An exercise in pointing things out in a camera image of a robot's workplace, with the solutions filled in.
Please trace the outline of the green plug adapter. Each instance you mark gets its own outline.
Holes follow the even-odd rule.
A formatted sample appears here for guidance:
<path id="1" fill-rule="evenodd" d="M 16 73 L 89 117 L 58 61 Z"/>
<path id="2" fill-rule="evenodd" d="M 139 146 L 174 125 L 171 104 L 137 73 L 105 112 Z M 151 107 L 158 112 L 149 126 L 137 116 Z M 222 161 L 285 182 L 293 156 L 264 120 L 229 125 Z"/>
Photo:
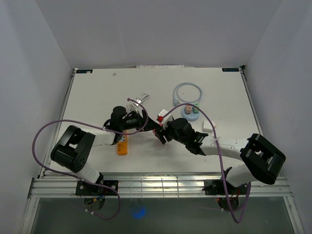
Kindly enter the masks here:
<path id="1" fill-rule="evenodd" d="M 193 105 L 193 113 L 194 114 L 199 114 L 199 104 L 198 103 L 195 103 L 194 105 Z"/>

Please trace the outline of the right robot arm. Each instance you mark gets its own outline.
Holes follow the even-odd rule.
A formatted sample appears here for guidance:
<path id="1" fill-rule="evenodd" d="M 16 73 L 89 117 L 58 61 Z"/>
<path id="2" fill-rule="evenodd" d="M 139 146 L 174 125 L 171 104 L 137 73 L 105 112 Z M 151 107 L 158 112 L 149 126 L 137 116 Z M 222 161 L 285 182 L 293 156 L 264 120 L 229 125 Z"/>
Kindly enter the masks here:
<path id="1" fill-rule="evenodd" d="M 155 130 L 155 135 L 162 144 L 175 140 L 194 155 L 221 155 L 242 161 L 242 165 L 227 169 L 220 181 L 221 190 L 227 194 L 257 180 L 273 185 L 286 161 L 286 156 L 260 134 L 248 139 L 215 139 L 195 131 L 184 118 L 167 122 Z"/>

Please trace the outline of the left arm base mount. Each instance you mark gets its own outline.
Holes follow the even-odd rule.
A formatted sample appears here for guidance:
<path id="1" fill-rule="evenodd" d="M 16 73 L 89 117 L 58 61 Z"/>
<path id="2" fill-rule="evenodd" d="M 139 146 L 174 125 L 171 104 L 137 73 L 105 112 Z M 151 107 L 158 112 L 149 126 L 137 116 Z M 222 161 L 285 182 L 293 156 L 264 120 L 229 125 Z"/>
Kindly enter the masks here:
<path id="1" fill-rule="evenodd" d="M 118 191 L 118 180 L 104 180 L 103 185 Z M 90 185 L 82 180 L 77 182 L 75 195 L 78 196 L 100 196 L 100 195 L 116 195 L 112 190 Z"/>

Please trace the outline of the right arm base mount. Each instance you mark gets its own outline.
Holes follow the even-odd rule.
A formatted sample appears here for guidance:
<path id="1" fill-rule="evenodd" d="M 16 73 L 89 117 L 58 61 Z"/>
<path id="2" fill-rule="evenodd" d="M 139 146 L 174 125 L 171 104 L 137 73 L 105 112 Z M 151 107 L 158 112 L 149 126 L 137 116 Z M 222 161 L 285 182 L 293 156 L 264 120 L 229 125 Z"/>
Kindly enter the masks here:
<path id="1" fill-rule="evenodd" d="M 229 195 L 245 195 L 247 193 L 248 184 L 234 187 L 230 183 L 226 182 L 226 187 Z M 225 195 L 225 189 L 222 179 L 207 179 L 204 180 L 204 188 L 202 189 L 205 195 Z"/>

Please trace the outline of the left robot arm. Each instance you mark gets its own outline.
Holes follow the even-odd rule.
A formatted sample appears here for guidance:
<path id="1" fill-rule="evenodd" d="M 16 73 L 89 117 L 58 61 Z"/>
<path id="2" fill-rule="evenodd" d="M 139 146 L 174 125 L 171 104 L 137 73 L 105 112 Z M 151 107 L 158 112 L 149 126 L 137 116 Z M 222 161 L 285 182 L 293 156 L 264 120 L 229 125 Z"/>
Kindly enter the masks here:
<path id="1" fill-rule="evenodd" d="M 125 107 L 117 106 L 104 129 L 92 131 L 70 125 L 53 148 L 51 160 L 87 181 L 87 190 L 98 195 L 103 190 L 101 173 L 87 162 L 92 147 L 115 145 L 127 130 L 147 132 L 158 126 L 145 111 L 142 114 L 136 111 L 128 113 Z"/>

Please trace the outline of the blue round power socket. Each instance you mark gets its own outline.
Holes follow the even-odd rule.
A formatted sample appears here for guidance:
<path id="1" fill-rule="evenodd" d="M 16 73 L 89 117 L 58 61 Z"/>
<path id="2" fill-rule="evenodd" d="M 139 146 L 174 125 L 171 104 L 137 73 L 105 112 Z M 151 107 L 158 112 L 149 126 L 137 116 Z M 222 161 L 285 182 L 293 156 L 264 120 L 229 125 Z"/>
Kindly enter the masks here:
<path id="1" fill-rule="evenodd" d="M 199 114 L 194 114 L 193 111 L 192 111 L 192 113 L 190 115 L 187 115 L 187 114 L 185 114 L 185 108 L 183 108 L 181 110 L 181 116 L 184 119 L 188 120 L 188 121 L 196 121 L 196 120 L 199 119 L 200 113 Z"/>

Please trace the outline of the brown pink plug adapter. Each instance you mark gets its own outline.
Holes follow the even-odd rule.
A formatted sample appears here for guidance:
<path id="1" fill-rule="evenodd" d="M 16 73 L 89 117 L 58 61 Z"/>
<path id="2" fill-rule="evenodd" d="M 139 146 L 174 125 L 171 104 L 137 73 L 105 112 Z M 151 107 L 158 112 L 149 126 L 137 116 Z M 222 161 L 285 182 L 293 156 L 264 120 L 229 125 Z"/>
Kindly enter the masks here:
<path id="1" fill-rule="evenodd" d="M 185 114 L 190 115 L 193 111 L 193 107 L 191 105 L 185 106 Z"/>

